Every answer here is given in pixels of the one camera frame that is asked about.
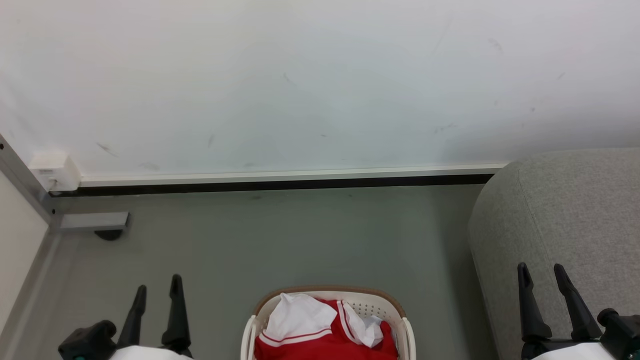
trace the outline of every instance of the basket rim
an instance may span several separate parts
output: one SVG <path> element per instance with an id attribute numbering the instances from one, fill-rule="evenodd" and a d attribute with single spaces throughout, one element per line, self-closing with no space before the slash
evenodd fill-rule
<path id="1" fill-rule="evenodd" d="M 278 296 L 280 293 L 306 293 L 309 291 L 342 291 L 348 293 L 363 293 L 368 295 L 379 296 L 386 301 L 389 301 L 391 305 L 396 309 L 401 318 L 406 318 L 406 314 L 404 313 L 404 309 L 402 305 L 391 295 L 385 293 L 382 290 L 371 289 L 371 288 L 359 288 L 355 286 L 342 286 L 342 285 L 308 285 L 308 286 L 291 286 L 290 288 L 284 288 L 272 291 L 268 293 L 265 297 L 258 302 L 253 311 L 255 316 L 258 316 L 262 307 L 271 299 Z"/>

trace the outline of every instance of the power outlet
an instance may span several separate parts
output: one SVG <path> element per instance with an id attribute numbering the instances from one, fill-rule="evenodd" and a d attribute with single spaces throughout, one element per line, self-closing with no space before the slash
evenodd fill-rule
<path id="1" fill-rule="evenodd" d="M 73 191 L 80 185 L 80 171 L 68 154 L 37 154 L 29 169 L 50 192 Z"/>

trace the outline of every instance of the caster wheel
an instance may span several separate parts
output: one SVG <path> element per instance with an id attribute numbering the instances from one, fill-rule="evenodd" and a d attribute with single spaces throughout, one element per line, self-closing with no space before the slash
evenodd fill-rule
<path id="1" fill-rule="evenodd" d="M 115 241 L 122 235 L 122 230 L 98 230 L 94 231 L 93 233 L 96 234 L 100 239 L 106 241 Z"/>

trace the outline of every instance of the sofa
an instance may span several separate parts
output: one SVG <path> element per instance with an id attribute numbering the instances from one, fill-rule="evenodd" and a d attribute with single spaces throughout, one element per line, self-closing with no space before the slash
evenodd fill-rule
<path id="1" fill-rule="evenodd" d="M 511 163 L 483 188 L 468 230 L 501 360 L 520 359 L 522 261 L 555 338 L 572 330 L 556 263 L 594 317 L 607 307 L 640 314 L 640 149 L 548 152 Z"/>

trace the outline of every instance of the white basket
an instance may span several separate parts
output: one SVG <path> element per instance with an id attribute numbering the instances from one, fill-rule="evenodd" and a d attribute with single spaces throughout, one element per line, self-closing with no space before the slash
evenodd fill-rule
<path id="1" fill-rule="evenodd" d="M 391 296 L 378 290 L 340 286 L 308 286 L 274 291 L 257 306 L 254 315 L 244 327 L 240 360 L 255 360 L 253 349 L 255 338 L 267 327 L 269 315 L 280 302 L 280 293 L 295 295 L 305 293 L 316 299 L 344 300 L 362 318 L 377 316 L 389 323 L 396 334 L 399 360 L 415 360 L 415 338 L 411 323 L 405 317 L 402 307 Z"/>

